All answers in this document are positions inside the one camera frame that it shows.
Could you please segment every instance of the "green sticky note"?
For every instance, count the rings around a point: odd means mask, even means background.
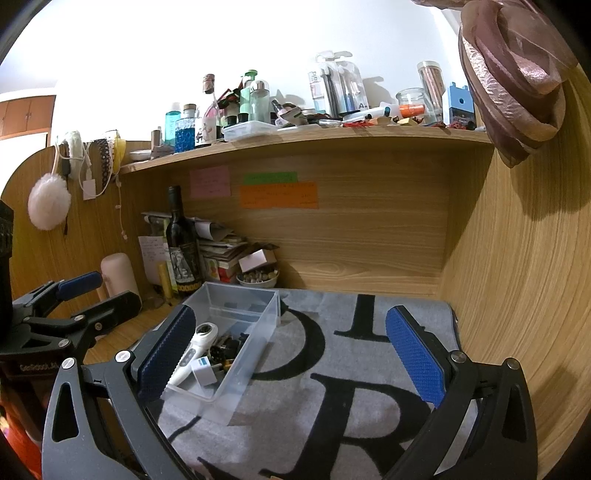
[[[295,171],[273,171],[270,173],[247,173],[243,185],[266,185],[269,183],[297,183]]]

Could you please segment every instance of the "gray towel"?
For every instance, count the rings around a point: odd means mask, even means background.
[[[378,480],[410,445],[433,406],[423,402],[385,336],[404,305],[458,349],[442,301],[281,290],[281,317],[230,425],[164,403],[158,424],[183,460],[213,480]],[[476,405],[439,471],[453,466]]]

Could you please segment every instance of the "blue gripper pad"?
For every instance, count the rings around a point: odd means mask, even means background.
[[[131,364],[139,401],[160,398],[195,333],[196,323],[193,309],[179,305],[157,330],[146,333],[139,341]]]
[[[90,291],[96,290],[103,284],[103,276],[98,272],[89,272],[80,277],[64,280],[58,283],[56,298],[61,301],[75,299]]]
[[[388,310],[386,334],[419,396],[437,408],[451,375],[445,347],[432,333],[425,332],[402,305]]]

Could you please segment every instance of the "wooden cabinet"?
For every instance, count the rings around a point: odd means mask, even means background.
[[[0,139],[51,129],[56,97],[18,98],[0,103]]]
[[[2,136],[24,133],[27,131],[27,118],[29,116],[30,98],[10,100],[6,108]]]
[[[27,131],[51,128],[53,118],[54,96],[33,97],[27,119]]]
[[[0,137],[2,136],[2,129],[4,128],[4,118],[6,117],[6,109],[8,102],[0,103]]]

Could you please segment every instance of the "clear plastic box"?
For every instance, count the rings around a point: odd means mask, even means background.
[[[250,120],[241,124],[224,127],[223,138],[226,142],[233,142],[257,135],[273,134],[276,131],[277,127],[275,125]]]
[[[197,324],[215,323],[218,335],[249,335],[221,382],[201,387],[191,374],[178,387],[167,385],[162,399],[222,425],[230,422],[280,315],[279,292],[205,282],[185,302]]]

